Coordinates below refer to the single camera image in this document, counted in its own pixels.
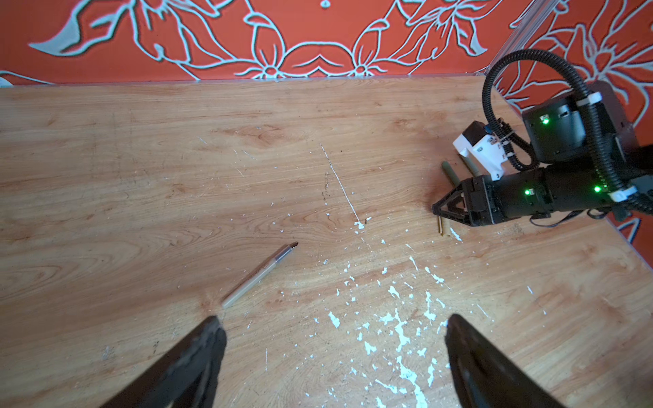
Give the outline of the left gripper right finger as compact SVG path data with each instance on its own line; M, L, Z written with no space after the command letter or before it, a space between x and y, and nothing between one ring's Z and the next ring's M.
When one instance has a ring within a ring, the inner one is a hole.
M446 345L462 407L563 406L460 314L447 320Z

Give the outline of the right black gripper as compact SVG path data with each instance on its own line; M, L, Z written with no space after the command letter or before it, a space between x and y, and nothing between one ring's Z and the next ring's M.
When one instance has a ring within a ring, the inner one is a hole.
M503 214L498 207L491 178L463 180L432 205L432 213L442 219L467 226L487 226L503 222Z

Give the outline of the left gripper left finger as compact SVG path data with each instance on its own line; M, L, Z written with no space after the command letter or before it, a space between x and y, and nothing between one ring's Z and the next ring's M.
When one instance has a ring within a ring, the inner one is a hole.
M209 316L105 407L212 407L227 345L217 316Z

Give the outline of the dark green pen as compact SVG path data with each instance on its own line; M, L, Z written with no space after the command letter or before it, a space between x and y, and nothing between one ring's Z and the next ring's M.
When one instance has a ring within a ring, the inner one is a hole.
M441 168L442 168L443 172L445 173L445 175L447 175L447 178L448 178L448 180L451 182L452 186L453 186L453 187L458 187L458 186L460 185L460 183L461 183L461 180L460 180L460 178L457 176L457 174L455 173L455 171L453 170L453 168L452 168L452 166L450 165L450 163L449 163L448 161L447 161L447 162L444 161L444 162L441 164Z

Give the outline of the light green pen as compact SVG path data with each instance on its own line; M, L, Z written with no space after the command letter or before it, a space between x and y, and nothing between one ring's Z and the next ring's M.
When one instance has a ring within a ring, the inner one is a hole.
M469 158L468 156L461 156L461 158L466 168L470 171L470 173L474 177L479 177L482 175L481 170L479 170L478 166L474 163L474 161L471 158Z

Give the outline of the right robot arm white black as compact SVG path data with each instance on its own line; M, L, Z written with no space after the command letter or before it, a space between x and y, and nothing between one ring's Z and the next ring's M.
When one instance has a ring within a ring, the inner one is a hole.
M609 83L597 81L589 87L602 98L596 108L617 174L650 198L651 146L639 145ZM523 121L540 167L505 174L502 165L508 156L503 144L489 126L474 121L454 145L463 157L475 157L486 173L462 180L433 204L433 214L478 227L522 217L546 219L555 212L574 217L588 211L592 218L601 219L618 209L590 157L586 130L572 93L527 110Z

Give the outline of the beige pen near left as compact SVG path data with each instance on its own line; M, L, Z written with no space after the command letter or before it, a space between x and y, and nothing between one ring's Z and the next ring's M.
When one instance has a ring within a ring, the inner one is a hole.
M284 258L292 253L292 251L299 246L297 241L287 244L279 248L275 253L270 255L261 265L259 265L253 272L246 278L238 283L228 295L223 299L221 306L223 309L228 309L233 304L256 286L262 279L264 279L272 270L274 270Z

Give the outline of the aluminium frame rail right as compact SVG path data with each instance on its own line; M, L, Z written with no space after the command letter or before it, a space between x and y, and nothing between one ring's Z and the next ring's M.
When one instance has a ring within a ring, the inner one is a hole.
M489 66L484 69L483 74L486 75L491 67L506 54L523 49L549 15L554 12L558 3L555 0L530 1L520 16L509 24L512 33L504 42L501 49L499 49Z

